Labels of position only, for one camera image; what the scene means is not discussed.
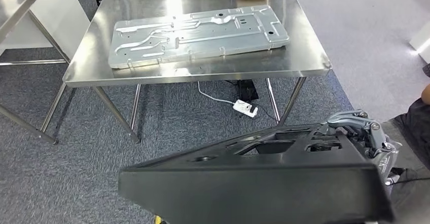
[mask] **black cable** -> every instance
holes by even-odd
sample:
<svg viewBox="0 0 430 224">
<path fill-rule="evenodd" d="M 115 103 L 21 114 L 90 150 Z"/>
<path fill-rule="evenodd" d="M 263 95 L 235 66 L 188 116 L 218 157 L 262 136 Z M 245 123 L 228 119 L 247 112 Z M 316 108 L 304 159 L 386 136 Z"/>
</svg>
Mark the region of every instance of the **black cable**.
<svg viewBox="0 0 430 224">
<path fill-rule="evenodd" d="M 237 83 L 235 84 L 235 83 L 228 81 L 228 80 L 225 80 L 225 82 L 228 82 L 228 83 L 232 84 L 233 86 L 237 86 Z"/>
<path fill-rule="evenodd" d="M 398 183 L 407 183 L 407 182 L 420 181 L 420 180 L 430 180 L 430 177 L 423 177 L 423 178 L 415 178 L 415 179 L 408 179 L 408 180 L 398 181 L 398 182 L 389 184 L 388 186 L 396 185 Z"/>
<path fill-rule="evenodd" d="M 406 172 L 405 172 L 406 178 L 408 178 L 408 172 L 409 172 L 409 171 L 413 171 L 413 172 L 415 173 L 415 175 L 417 175 L 417 173 L 416 173 L 416 171 L 415 171 L 415 170 L 412 170 L 412 169 L 409 169 L 409 168 L 408 168 L 408 169 L 406 169 Z M 395 183 L 389 184 L 388 186 L 395 185 L 395 184 L 398 184 L 398 183 L 407 183 L 407 182 L 421 181 L 421 180 L 430 180 L 430 177 L 422 177 L 422 178 L 411 178 L 411 179 L 406 179 L 406 180 L 397 181 L 397 182 L 395 182 Z"/>
<path fill-rule="evenodd" d="M 266 113 L 266 115 L 267 116 L 269 116 L 269 118 L 271 118 L 271 119 L 273 119 L 275 122 L 277 122 L 277 120 L 274 118 L 274 117 L 272 117 L 267 111 L 266 111 L 266 109 L 264 109 L 264 107 L 263 106 L 261 106 L 261 105 L 259 105 L 259 104 L 256 104 L 255 102 L 253 102 L 252 104 L 254 104 L 254 105 L 256 105 L 256 106 L 259 106 L 263 111 L 264 111 L 264 113 Z"/>
</svg>

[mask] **white power strip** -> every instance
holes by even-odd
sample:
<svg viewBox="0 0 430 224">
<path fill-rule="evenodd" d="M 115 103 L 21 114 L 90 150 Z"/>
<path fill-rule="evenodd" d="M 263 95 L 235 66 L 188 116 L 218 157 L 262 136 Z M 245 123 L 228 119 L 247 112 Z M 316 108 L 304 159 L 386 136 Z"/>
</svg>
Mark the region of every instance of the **white power strip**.
<svg viewBox="0 0 430 224">
<path fill-rule="evenodd" d="M 249 103 L 246 103 L 241 100 L 237 100 L 236 103 L 233 105 L 233 109 L 236 111 L 239 111 L 251 118 L 255 117 L 257 115 L 258 108 L 256 106 L 252 106 Z"/>
</svg>

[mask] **bolt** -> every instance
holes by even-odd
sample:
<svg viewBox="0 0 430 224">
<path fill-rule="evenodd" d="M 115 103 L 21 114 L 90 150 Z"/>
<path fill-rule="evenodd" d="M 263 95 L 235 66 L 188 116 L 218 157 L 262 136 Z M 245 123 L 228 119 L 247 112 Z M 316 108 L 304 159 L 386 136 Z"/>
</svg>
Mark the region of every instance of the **bolt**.
<svg viewBox="0 0 430 224">
<path fill-rule="evenodd" d="M 363 111 L 363 112 L 361 112 L 360 114 L 359 114 L 359 117 L 360 118 L 367 118 L 369 115 L 365 112 L 365 111 Z"/>
<path fill-rule="evenodd" d="M 372 123 L 372 124 L 370 125 L 370 128 L 371 128 L 372 130 L 378 130 L 378 129 L 380 129 L 380 128 L 381 128 L 381 126 L 380 126 L 378 123 Z"/>
</svg>

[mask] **person's arm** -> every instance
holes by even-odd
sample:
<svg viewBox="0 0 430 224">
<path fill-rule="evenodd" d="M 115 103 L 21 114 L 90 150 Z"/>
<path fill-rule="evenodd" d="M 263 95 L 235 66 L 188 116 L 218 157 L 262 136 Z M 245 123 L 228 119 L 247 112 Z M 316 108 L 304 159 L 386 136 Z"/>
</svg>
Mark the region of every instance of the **person's arm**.
<svg viewBox="0 0 430 224">
<path fill-rule="evenodd" d="M 425 104 L 430 105 L 430 85 L 422 91 L 421 99 Z"/>
</svg>

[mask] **metal clamp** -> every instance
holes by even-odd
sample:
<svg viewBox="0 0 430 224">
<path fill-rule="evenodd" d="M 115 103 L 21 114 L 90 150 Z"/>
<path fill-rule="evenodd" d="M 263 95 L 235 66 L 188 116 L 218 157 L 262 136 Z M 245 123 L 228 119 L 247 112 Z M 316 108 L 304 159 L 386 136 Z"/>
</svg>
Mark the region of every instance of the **metal clamp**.
<svg viewBox="0 0 430 224">
<path fill-rule="evenodd" d="M 336 128 L 349 126 L 367 132 L 372 150 L 375 153 L 380 149 L 389 149 L 381 125 L 373 119 L 368 119 L 368 116 L 367 112 L 361 109 L 335 113 L 321 122 L 323 126 L 320 132 L 323 134 L 333 134 L 336 132 Z"/>
</svg>

